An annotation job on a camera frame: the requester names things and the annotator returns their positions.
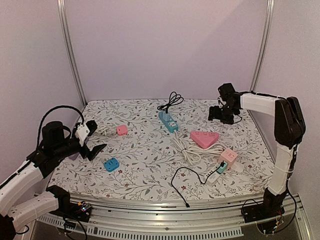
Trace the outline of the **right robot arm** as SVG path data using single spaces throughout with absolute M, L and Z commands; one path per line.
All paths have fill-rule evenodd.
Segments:
M 273 117 L 273 137 L 276 142 L 274 170 L 262 203 L 246 205 L 241 214 L 246 223 L 266 220 L 284 214 L 283 201 L 291 196 L 289 180 L 293 175 L 297 153 L 306 124 L 299 100 L 295 96 L 282 97 L 254 91 L 236 91 L 231 83 L 218 88 L 219 106 L 209 109 L 208 120 L 235 124 L 234 117 L 241 110 Z

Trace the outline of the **light blue charger plug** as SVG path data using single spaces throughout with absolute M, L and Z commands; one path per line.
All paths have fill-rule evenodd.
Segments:
M 162 112 L 162 118 L 163 118 L 163 120 L 164 120 L 165 122 L 169 122 L 170 119 L 171 119 L 171 116 L 170 116 L 170 114 L 167 113 L 166 111 L 163 111 L 163 112 Z

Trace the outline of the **purple power strip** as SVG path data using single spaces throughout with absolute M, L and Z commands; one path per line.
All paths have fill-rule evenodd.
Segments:
M 77 157 L 78 157 L 78 153 L 75 153 L 75 154 L 73 154 L 73 155 L 71 155 L 71 156 L 69 156 L 68 158 L 70 159 L 70 160 L 76 160 L 77 159 Z

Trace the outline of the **pink power strip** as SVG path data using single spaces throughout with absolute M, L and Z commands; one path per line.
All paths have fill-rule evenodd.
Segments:
M 191 131 L 190 138 L 202 149 L 207 149 L 219 139 L 219 133 L 211 131 Z

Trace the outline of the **blue plug adapter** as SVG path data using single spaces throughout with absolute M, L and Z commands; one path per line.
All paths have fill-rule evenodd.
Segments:
M 103 166 L 110 173 L 110 172 L 113 172 L 114 170 L 116 170 L 120 166 L 120 163 L 118 162 L 118 160 L 116 158 L 113 157 L 113 158 L 107 160 L 103 164 Z

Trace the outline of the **teal small adapter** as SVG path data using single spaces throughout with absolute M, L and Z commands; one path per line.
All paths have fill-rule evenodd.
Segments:
M 228 163 L 225 161 L 222 161 L 219 167 L 217 168 L 216 172 L 218 174 L 222 174 L 227 169 L 227 166 L 228 166 Z

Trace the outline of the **white power strip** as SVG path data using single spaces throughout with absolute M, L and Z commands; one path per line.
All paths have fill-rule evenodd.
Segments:
M 221 173 L 218 172 L 218 169 L 212 168 L 207 172 L 203 180 L 206 185 L 211 187 L 218 180 L 220 176 L 221 176 Z

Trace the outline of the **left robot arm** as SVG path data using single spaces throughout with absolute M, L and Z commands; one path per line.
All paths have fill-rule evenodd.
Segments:
M 98 128 L 95 120 L 85 121 L 79 113 L 81 122 L 69 129 L 60 121 L 44 124 L 46 117 L 58 109 L 79 109 L 69 105 L 51 108 L 42 117 L 35 150 L 26 157 L 22 165 L 0 185 L 0 238 L 12 240 L 21 235 L 21 229 L 38 217 L 58 211 L 63 217 L 72 217 L 74 205 L 70 202 L 70 193 L 53 185 L 39 196 L 16 204 L 17 200 L 33 185 L 48 177 L 60 163 L 79 154 L 83 159 L 92 161 L 105 147 L 96 145 L 89 149 L 86 139 Z

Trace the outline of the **pink cube socket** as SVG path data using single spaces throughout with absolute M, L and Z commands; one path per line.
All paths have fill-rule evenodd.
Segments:
M 229 170 L 236 162 L 237 157 L 238 154 L 236 152 L 234 152 L 230 148 L 227 148 L 220 154 L 218 163 L 221 164 L 221 162 L 226 162 L 226 170 Z

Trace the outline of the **teal power strip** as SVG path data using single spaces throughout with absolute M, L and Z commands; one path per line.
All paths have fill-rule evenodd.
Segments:
M 174 121 L 174 119 L 171 117 L 170 115 L 170 121 L 168 122 L 165 122 L 163 120 L 163 111 L 160 111 L 158 113 L 158 117 L 159 119 L 161 120 L 161 122 L 164 124 L 164 126 L 167 128 L 167 130 L 170 132 L 170 133 L 174 133 L 175 131 L 178 131 L 179 130 L 179 126 L 178 124 Z

